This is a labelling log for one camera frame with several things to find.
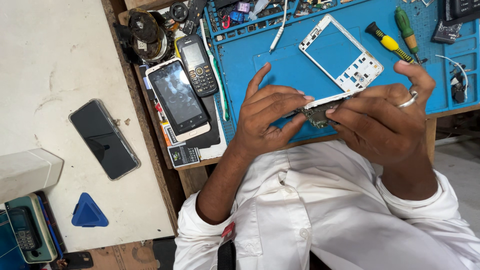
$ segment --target green screwdriver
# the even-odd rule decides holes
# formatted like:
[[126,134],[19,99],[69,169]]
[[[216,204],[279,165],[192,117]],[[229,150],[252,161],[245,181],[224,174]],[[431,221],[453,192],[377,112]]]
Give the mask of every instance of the green screwdriver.
[[420,61],[418,52],[419,46],[417,45],[417,40],[415,39],[415,34],[413,29],[410,27],[410,20],[408,19],[407,13],[400,7],[397,7],[395,10],[395,21],[398,29],[402,32],[402,38],[405,40],[410,53],[412,53],[417,62],[422,64],[426,60]]

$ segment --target red tag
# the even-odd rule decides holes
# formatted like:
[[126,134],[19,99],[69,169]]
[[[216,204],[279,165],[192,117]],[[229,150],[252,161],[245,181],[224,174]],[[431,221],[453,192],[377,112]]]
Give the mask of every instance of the red tag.
[[235,222],[232,221],[225,229],[223,230],[222,237],[227,235],[229,232],[233,231],[233,227],[235,226]]
[[160,106],[160,102],[155,105],[155,109],[159,112],[162,112],[162,106]]

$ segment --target white shirt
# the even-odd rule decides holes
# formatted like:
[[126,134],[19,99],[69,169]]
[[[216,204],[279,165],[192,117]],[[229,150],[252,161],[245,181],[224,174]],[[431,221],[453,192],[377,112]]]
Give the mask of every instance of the white shirt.
[[198,193],[185,201],[174,269],[216,269],[220,235],[232,221],[238,270],[305,270],[310,250],[333,270],[480,269],[480,239],[436,174],[431,198],[407,201],[341,141],[261,155],[222,224],[197,215]]

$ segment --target shirt button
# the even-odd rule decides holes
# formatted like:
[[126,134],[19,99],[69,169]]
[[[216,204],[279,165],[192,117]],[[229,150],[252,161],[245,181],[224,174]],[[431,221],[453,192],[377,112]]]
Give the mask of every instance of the shirt button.
[[301,228],[301,229],[300,229],[300,236],[303,237],[303,238],[305,238],[305,239],[307,239],[307,237],[308,237],[308,230],[305,229],[305,228]]

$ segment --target black strap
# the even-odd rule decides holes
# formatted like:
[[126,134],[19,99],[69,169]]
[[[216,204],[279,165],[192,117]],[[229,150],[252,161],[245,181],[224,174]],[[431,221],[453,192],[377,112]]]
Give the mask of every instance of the black strap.
[[218,248],[217,270],[235,270],[237,266],[237,252],[232,240],[224,243]]

